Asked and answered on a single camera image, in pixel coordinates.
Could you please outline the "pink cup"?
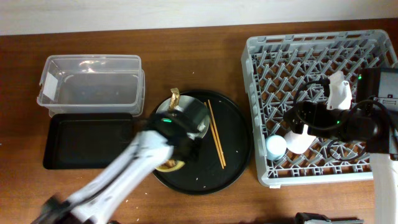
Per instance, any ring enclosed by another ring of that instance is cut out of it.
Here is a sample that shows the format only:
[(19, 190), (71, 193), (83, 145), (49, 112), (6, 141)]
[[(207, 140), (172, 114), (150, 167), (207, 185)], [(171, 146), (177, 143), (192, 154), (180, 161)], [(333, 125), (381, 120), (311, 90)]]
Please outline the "pink cup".
[(287, 143), (287, 149), (294, 154), (303, 154), (317, 138), (316, 136), (309, 135), (307, 133), (308, 126), (303, 126), (302, 134), (296, 134), (293, 131), (289, 131), (284, 139)]

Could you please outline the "blue cup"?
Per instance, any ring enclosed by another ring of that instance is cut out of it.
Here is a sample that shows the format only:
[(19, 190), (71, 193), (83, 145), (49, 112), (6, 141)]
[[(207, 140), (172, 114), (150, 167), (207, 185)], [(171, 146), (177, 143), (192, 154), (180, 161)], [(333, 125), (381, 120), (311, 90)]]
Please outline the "blue cup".
[(287, 149), (287, 142), (282, 136), (273, 135), (265, 140), (267, 159), (270, 161), (277, 161), (281, 159)]

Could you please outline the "yellow bowl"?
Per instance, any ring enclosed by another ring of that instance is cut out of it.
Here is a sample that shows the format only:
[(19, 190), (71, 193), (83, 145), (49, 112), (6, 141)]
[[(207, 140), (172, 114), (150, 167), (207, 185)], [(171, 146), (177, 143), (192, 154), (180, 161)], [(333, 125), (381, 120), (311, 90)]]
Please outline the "yellow bowl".
[(174, 172), (176, 170), (181, 169), (185, 165), (184, 161), (177, 161), (177, 160), (167, 160), (161, 166), (156, 167), (155, 169), (159, 172)]

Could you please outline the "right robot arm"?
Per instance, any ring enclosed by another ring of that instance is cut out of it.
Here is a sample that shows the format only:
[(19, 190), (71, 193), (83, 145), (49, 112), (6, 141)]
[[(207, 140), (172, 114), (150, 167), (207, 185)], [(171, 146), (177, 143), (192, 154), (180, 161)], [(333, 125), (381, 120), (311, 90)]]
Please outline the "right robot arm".
[(375, 189), (376, 223), (397, 223), (397, 69), (366, 68), (358, 75), (356, 103), (342, 72), (308, 82), (325, 89), (327, 103), (293, 98), (284, 121), (295, 134), (330, 139), (326, 150), (337, 141), (365, 142)]

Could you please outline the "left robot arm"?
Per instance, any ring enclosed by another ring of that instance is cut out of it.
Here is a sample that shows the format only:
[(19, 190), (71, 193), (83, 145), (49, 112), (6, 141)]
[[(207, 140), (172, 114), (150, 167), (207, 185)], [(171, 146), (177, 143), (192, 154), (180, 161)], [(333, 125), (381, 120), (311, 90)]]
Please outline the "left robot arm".
[(89, 184), (66, 201), (46, 201), (34, 223), (107, 223), (126, 197), (171, 158), (188, 161), (200, 145), (208, 110), (152, 114), (128, 147)]

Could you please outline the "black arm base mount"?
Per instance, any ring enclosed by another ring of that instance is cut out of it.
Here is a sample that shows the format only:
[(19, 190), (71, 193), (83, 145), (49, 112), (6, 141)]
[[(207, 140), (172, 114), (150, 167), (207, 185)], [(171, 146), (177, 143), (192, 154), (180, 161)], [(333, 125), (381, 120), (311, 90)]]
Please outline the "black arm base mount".
[(297, 213), (294, 218), (295, 224), (363, 224), (364, 220), (332, 220), (325, 215), (317, 213)]

